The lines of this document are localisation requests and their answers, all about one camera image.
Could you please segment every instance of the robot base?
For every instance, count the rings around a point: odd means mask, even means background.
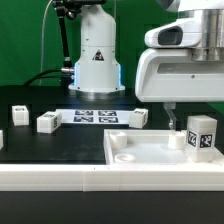
[[[90,99],[90,100],[105,100],[105,99],[112,99],[119,96],[124,96],[125,88],[121,87],[117,91],[113,91],[113,92],[85,92],[85,91],[74,89],[71,86],[69,86],[69,95],[77,96],[84,99]]]

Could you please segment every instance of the white plastic tray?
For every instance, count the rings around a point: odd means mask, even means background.
[[[127,146],[125,148],[115,148],[111,142],[110,135],[115,133],[125,133],[127,135]],[[105,130],[104,150],[107,164],[117,164],[115,156],[126,154],[133,156],[135,161],[122,163],[122,165],[183,165],[199,164],[194,163],[185,155],[184,150],[171,149],[168,147],[169,134],[166,130]],[[215,159],[212,163],[222,165],[224,156],[214,148]]]

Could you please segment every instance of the marker sticker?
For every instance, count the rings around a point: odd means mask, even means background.
[[[93,57],[93,61],[104,61],[103,55],[100,50],[98,50]]]

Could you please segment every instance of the black and white pattern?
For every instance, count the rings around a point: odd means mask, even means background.
[[[58,118],[56,117],[55,119],[54,119],[54,128],[56,128],[58,126]]]
[[[20,108],[16,108],[15,111],[24,111],[25,109],[20,107]]]
[[[48,117],[48,118],[52,118],[54,117],[55,115],[52,115],[52,114],[45,114],[43,117]]]
[[[193,147],[196,147],[196,145],[197,145],[197,134],[196,133],[194,133],[192,131],[188,132],[188,144]]]
[[[104,111],[98,111],[99,116],[106,116],[106,117],[116,117],[117,113],[116,111],[112,110],[104,110]]]
[[[212,147],[212,134],[201,135],[200,148]]]
[[[109,123],[109,124],[111,124],[111,123],[119,123],[117,117],[100,117],[99,118],[99,122],[100,123],[105,123],[105,124],[107,124],[107,123]]]
[[[76,110],[75,115],[93,116],[93,111],[92,110]]]
[[[74,122],[84,122],[84,123],[92,123],[93,117],[74,117]]]

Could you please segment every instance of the black tabletop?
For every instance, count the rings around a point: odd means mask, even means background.
[[[0,129],[4,148],[0,163],[105,164],[103,131],[128,129],[127,125],[65,125],[56,132],[38,134],[36,118],[55,109],[149,109],[144,129],[168,129],[169,118],[161,103],[143,104],[126,96],[88,101],[70,97],[59,87],[0,87]],[[15,127],[12,106],[26,105],[30,125]],[[206,103],[178,103],[175,115],[186,129],[189,115],[208,115],[218,120],[216,147],[223,150],[223,115]],[[223,192],[0,192],[3,224],[223,224]]]
[[[62,124],[52,134],[37,133],[36,119],[56,109],[134,110],[146,108],[149,119],[143,129],[169,129],[169,117],[161,103],[141,103],[132,90],[110,100],[86,100],[69,96],[59,87],[0,87],[0,128],[4,147],[0,163],[13,164],[105,164],[103,137],[105,129],[129,129],[128,125]],[[12,106],[26,105],[29,126],[14,126]],[[224,116],[206,103],[180,103],[174,111],[186,129],[189,115],[204,114],[218,120],[216,147],[222,151]]]

